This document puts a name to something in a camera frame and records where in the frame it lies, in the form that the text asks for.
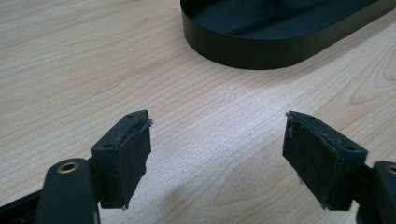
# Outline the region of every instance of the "black oval tray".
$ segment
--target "black oval tray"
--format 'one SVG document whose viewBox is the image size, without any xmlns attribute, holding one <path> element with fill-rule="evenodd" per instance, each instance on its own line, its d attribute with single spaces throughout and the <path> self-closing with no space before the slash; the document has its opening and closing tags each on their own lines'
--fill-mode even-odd
<svg viewBox="0 0 396 224">
<path fill-rule="evenodd" d="M 302 62 L 390 12 L 396 0 L 181 0 L 184 34 L 209 60 L 245 69 Z"/>
</svg>

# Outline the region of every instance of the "black object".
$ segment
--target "black object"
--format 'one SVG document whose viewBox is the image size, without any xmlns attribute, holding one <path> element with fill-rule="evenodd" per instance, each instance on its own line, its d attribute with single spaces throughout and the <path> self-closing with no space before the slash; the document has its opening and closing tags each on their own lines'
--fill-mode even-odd
<svg viewBox="0 0 396 224">
<path fill-rule="evenodd" d="M 245 69 L 302 62 L 385 15 L 396 0 L 180 0 L 184 34 L 209 60 Z"/>
<path fill-rule="evenodd" d="M 148 111 L 122 118 L 96 143 L 89 160 L 53 165 L 44 187 L 0 208 L 0 223 L 100 223 L 103 208 L 128 208 L 151 151 Z"/>
<path fill-rule="evenodd" d="M 358 223 L 396 221 L 396 163 L 364 161 L 367 150 L 312 116 L 290 111 L 283 156 L 323 208 L 347 211 L 360 205 Z"/>
</svg>

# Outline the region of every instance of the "wooden table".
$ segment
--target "wooden table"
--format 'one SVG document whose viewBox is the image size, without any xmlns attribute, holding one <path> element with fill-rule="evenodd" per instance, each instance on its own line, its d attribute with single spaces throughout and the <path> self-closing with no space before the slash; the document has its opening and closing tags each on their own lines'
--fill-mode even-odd
<svg viewBox="0 0 396 224">
<path fill-rule="evenodd" d="M 285 113 L 311 114 L 396 161 L 396 11 L 292 67 L 210 62 L 184 39 L 177 0 L 0 3 L 0 203 L 89 158 L 147 109 L 152 153 L 127 211 L 103 223 L 355 223 L 323 211 L 282 157 Z"/>
</svg>

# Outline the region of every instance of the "light wood surface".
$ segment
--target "light wood surface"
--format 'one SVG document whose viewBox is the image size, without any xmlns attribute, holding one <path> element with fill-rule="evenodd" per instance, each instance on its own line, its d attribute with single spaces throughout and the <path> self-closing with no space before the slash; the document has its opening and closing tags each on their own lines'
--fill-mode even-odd
<svg viewBox="0 0 396 224">
<path fill-rule="evenodd" d="M 396 12 L 295 66 L 210 62 L 184 39 L 177 0 L 0 2 L 0 204 L 90 157 L 127 113 L 154 120 L 127 211 L 103 223 L 355 223 L 323 211 L 282 157 L 289 110 L 396 161 Z"/>
</svg>

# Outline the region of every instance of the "clamp jaw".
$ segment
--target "clamp jaw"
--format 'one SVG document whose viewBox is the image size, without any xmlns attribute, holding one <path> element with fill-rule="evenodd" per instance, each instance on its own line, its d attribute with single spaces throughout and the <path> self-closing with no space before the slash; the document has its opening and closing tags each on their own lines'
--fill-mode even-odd
<svg viewBox="0 0 396 224">
<path fill-rule="evenodd" d="M 287 117 L 283 156 L 323 208 L 347 211 L 356 201 L 358 223 L 395 223 L 396 163 L 370 168 L 366 149 L 321 120 L 294 111 Z"/>
<path fill-rule="evenodd" d="M 49 168 L 42 190 L 0 208 L 2 223 L 97 224 L 102 208 L 128 208 L 151 152 L 148 111 L 123 117 L 92 148 L 88 160 Z"/>
</svg>

